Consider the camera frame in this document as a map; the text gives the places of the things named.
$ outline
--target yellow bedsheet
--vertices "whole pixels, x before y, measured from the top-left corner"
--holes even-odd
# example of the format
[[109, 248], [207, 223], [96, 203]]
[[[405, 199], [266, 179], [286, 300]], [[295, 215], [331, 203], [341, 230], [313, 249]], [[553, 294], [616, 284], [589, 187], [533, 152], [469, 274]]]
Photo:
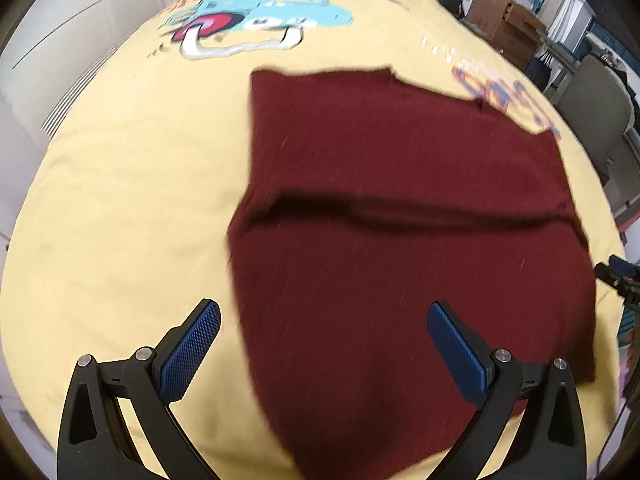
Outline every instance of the yellow bedsheet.
[[[300, 478], [252, 391], [225, 243], [248, 179], [249, 74], [264, 66], [391, 66], [411, 84], [481, 96], [532, 133], [553, 128], [593, 261], [622, 254], [574, 135], [518, 70], [435, 0], [179, 0], [140, 27], [78, 98], [15, 227], [0, 296], [2, 344], [52, 444], [78, 356], [127, 358], [206, 297], [222, 308], [222, 331], [175, 415], [223, 479]], [[596, 381], [579, 389], [589, 459], [614, 420], [620, 313], [616, 295], [599, 284]], [[158, 471], [137, 421], [130, 424]], [[485, 472], [500, 464], [516, 425]], [[439, 458], [394, 478], [422, 480]]]

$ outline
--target chair backrest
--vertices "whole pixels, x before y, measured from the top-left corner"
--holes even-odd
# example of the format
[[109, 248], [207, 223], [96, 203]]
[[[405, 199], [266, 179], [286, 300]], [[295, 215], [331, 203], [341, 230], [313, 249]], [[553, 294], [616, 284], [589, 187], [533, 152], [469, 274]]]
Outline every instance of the chair backrest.
[[556, 105], [598, 173], [634, 124], [634, 107], [622, 80], [594, 56], [586, 56]]

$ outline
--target dark red sweater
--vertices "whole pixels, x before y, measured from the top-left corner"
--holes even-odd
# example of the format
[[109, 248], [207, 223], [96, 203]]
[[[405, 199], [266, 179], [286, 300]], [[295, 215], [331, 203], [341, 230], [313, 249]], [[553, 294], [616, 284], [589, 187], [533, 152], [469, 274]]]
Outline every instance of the dark red sweater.
[[233, 279], [255, 391], [305, 478], [383, 480], [462, 432], [434, 300], [492, 348], [593, 378], [594, 276], [550, 132], [387, 70], [262, 70], [251, 102]]

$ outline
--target blue gripper pad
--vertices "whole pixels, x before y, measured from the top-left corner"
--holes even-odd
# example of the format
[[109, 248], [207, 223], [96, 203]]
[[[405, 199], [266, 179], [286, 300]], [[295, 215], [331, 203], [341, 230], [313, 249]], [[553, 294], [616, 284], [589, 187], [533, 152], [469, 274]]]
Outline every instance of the blue gripper pad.
[[208, 303], [191, 326], [183, 325], [177, 329], [179, 336], [179, 332], [183, 332], [182, 329], [186, 328], [184, 336], [179, 342], [171, 341], [175, 349], [160, 368], [158, 395], [165, 404], [180, 400], [184, 396], [204, 356], [220, 331], [222, 321], [220, 307], [215, 301], [206, 301]]
[[463, 399], [482, 408], [488, 390], [485, 368], [438, 303], [429, 306], [427, 330]]
[[638, 277], [638, 268], [634, 264], [630, 264], [628, 261], [617, 257], [615, 254], [609, 257], [609, 265], [623, 276], [628, 276], [633, 279], [637, 279]]

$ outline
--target white cartoon eye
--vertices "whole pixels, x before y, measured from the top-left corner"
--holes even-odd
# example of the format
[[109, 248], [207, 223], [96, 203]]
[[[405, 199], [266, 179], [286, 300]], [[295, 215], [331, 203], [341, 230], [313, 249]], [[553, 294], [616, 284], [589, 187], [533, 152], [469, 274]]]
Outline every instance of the white cartoon eye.
[[251, 30], [261, 30], [264, 28], [275, 28], [282, 25], [280, 18], [252, 18], [247, 20], [242, 27]]
[[316, 20], [311, 20], [309, 18], [289, 18], [287, 20], [287, 25], [297, 25], [299, 27], [317, 27], [318, 22]]

